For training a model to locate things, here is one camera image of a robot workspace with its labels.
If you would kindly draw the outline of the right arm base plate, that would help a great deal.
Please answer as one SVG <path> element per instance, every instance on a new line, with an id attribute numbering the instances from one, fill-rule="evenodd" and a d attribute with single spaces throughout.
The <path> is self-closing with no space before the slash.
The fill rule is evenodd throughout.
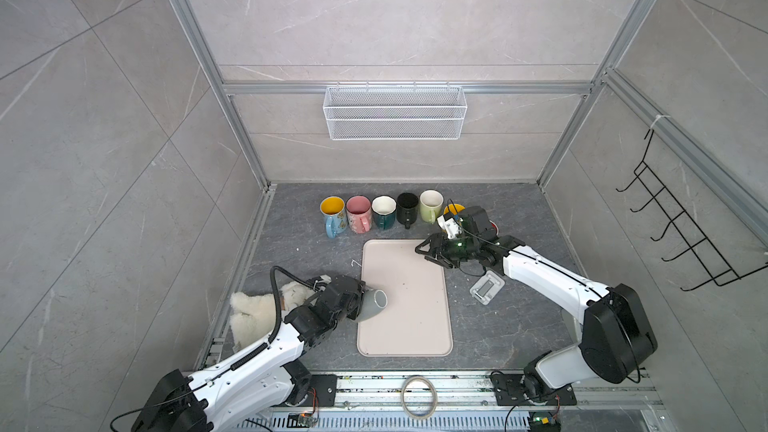
<path id="1" fill-rule="evenodd" d="M 489 380 L 500 406 L 575 406 L 577 399 L 570 385 L 557 390 L 548 388 L 533 376 L 493 371 Z"/>

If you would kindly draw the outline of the grey mug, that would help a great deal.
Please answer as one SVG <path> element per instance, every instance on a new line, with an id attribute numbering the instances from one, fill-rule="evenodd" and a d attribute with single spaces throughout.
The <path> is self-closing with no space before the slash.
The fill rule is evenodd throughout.
<path id="1" fill-rule="evenodd" d="M 381 313 L 388 305 L 388 297 L 381 289 L 366 289 L 363 292 L 357 322 L 369 320 Z"/>

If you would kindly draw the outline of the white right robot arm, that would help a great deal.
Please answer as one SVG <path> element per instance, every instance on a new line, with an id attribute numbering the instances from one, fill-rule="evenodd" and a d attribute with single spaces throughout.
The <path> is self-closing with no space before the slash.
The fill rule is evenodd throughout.
<path id="1" fill-rule="evenodd" d="M 439 230 L 415 251 L 443 268 L 475 260 L 485 270 L 521 282 L 557 304 L 581 328 L 573 345 L 530 362 L 521 384 L 527 399 L 543 403 L 574 382 L 602 379 L 619 384 L 639 374 L 658 341 L 637 292 L 626 284 L 607 286 L 540 255 L 511 235 L 500 236 L 487 212 L 468 207 L 437 219 Z"/>

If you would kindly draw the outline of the dark green mug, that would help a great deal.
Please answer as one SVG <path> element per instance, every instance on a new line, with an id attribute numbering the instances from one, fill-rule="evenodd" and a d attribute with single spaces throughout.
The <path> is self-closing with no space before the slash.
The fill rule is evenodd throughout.
<path id="1" fill-rule="evenodd" d="M 392 228 L 396 222 L 397 202 L 394 198 L 382 195 L 371 204 L 373 223 L 381 230 Z"/>

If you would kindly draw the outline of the white mug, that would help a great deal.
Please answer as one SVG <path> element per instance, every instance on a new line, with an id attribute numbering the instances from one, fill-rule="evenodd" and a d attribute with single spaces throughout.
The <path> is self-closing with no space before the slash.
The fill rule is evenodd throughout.
<path id="1" fill-rule="evenodd" d="M 491 228 L 493 229 L 493 236 L 495 238 L 497 238 L 499 236 L 499 228 L 498 228 L 497 224 L 495 222 L 493 222 L 492 220 L 489 220 L 489 222 L 491 224 Z"/>

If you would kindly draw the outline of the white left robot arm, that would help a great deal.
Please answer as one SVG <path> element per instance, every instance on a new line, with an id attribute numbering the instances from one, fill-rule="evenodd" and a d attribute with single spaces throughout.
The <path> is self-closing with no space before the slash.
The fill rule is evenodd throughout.
<path id="1" fill-rule="evenodd" d="M 282 403 L 298 404 L 311 374 L 300 357 L 319 345 L 339 322 L 362 315 L 366 284 L 336 276 L 313 283 L 307 301 L 284 313 L 264 337 L 228 359 L 188 376 L 176 369 L 160 379 L 139 409 L 133 431 L 223 431 Z"/>

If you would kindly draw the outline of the blue butterfly mug yellow inside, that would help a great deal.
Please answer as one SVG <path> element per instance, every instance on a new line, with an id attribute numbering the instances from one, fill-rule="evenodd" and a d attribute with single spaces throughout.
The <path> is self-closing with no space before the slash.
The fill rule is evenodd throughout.
<path id="1" fill-rule="evenodd" d="M 326 197 L 320 204 L 326 235 L 334 239 L 348 229 L 345 201 L 338 196 Z"/>

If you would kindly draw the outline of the pink ghost pattern mug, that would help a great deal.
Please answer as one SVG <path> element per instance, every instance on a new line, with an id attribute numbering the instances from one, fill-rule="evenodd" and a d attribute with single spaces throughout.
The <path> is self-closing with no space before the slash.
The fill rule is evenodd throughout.
<path id="1" fill-rule="evenodd" d="M 349 227 L 356 234 L 364 234 L 373 225 L 371 201 L 362 195 L 351 197 L 346 202 Z"/>

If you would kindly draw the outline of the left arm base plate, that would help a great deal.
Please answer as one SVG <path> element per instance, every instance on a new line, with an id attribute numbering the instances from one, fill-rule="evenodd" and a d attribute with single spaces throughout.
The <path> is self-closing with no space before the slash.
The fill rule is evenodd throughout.
<path id="1" fill-rule="evenodd" d="M 298 407 L 333 407 L 337 395 L 339 377 L 335 374 L 313 375 L 306 391 L 298 392 L 293 399 L 287 399 L 285 404 Z"/>

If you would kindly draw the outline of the black mug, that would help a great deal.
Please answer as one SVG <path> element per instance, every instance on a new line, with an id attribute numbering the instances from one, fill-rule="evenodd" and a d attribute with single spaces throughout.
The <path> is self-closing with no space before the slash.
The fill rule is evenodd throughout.
<path id="1" fill-rule="evenodd" d="M 410 229 L 419 216 L 419 197 L 411 192 L 403 192 L 396 199 L 396 220 L 406 229 Z"/>

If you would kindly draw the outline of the light green mug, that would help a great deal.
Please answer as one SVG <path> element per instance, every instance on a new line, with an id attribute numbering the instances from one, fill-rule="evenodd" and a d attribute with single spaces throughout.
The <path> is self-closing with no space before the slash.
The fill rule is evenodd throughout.
<path id="1" fill-rule="evenodd" d="M 443 195 L 437 190 L 423 191 L 419 196 L 419 215 L 422 221 L 433 224 L 443 211 Z"/>

